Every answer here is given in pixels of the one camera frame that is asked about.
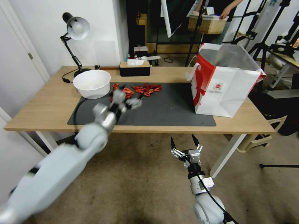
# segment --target lamp base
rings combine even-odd
[[[91,69],[89,68],[83,68],[82,71],[78,70],[74,73],[74,77],[76,77],[77,75],[83,73],[83,72],[86,72],[86,71],[90,71]]]

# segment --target tissue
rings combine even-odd
[[[128,65],[143,65],[144,60],[128,59]]]

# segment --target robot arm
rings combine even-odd
[[[110,108],[98,104],[95,121],[76,135],[77,145],[62,144],[22,177],[6,205],[0,210],[0,224],[22,223],[30,215],[48,208],[84,170],[87,162],[104,149],[120,114],[141,105],[139,99],[125,100],[116,90]]]
[[[184,162],[184,167],[188,170],[188,179],[191,183],[191,191],[195,196],[194,212],[200,224],[220,224],[233,222],[233,218],[225,211],[222,201],[209,193],[214,187],[211,177],[205,178],[205,173],[201,169],[200,154],[203,145],[192,134],[196,149],[179,151],[176,149],[172,137],[171,154]]]

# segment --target white paper bag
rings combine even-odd
[[[242,46],[207,43],[200,47],[193,71],[186,73],[187,80],[192,79],[195,113],[223,117],[233,117],[265,77]]]

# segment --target lamp shade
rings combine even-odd
[[[62,15],[62,18],[66,22],[66,29],[72,39],[82,40],[87,36],[89,32],[89,23],[85,19],[74,17],[68,12],[65,12]]]

